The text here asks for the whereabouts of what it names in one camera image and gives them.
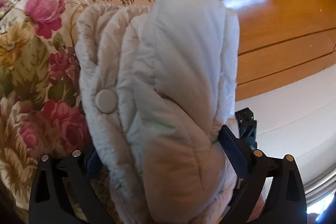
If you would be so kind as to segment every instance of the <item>floral bedspread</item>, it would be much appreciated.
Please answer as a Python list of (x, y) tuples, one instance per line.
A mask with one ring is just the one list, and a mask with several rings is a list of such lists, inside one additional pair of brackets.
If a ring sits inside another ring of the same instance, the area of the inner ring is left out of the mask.
[[(88, 5), (103, 1), (154, 0), (0, 0), (0, 190), (25, 222), (41, 156), (65, 156), (90, 141), (74, 53), (76, 19)], [(64, 183), (77, 216), (85, 220)], [(107, 171), (91, 185), (119, 222)]]

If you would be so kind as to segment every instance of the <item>round metal joint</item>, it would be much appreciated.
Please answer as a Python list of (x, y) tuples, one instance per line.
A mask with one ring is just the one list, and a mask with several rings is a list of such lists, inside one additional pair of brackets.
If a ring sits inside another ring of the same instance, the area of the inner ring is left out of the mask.
[(263, 152), (259, 149), (256, 149), (253, 151), (253, 154), (257, 157), (261, 157), (263, 155)]
[(293, 161), (294, 157), (292, 155), (286, 155), (286, 160)]
[(78, 156), (81, 155), (81, 152), (80, 152), (79, 150), (75, 150), (75, 151), (72, 152), (72, 155), (73, 155), (74, 157), (78, 157)]
[(42, 156), (41, 160), (42, 161), (47, 161), (49, 159), (49, 155), (45, 154)]

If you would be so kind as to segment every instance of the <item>white quilted garment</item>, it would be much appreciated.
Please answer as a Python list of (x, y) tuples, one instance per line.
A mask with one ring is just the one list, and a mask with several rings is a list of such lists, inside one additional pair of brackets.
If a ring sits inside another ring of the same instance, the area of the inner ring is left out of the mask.
[(215, 223), (236, 183), (217, 141), (234, 113), (236, 13), (220, 0), (105, 3), (77, 27), (83, 109), (121, 219)]

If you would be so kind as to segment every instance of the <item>white wall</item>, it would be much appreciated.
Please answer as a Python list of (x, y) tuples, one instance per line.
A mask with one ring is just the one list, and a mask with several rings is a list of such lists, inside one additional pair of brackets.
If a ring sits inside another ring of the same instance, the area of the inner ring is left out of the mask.
[(336, 65), (249, 99), (258, 121), (258, 148), (267, 156), (295, 157), (303, 183), (336, 163)]

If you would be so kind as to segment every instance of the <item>button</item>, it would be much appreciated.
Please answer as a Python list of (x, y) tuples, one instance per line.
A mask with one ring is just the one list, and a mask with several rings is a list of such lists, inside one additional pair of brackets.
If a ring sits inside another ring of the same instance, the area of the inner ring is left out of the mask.
[(101, 90), (94, 99), (96, 107), (103, 113), (111, 113), (117, 109), (118, 98), (112, 90)]

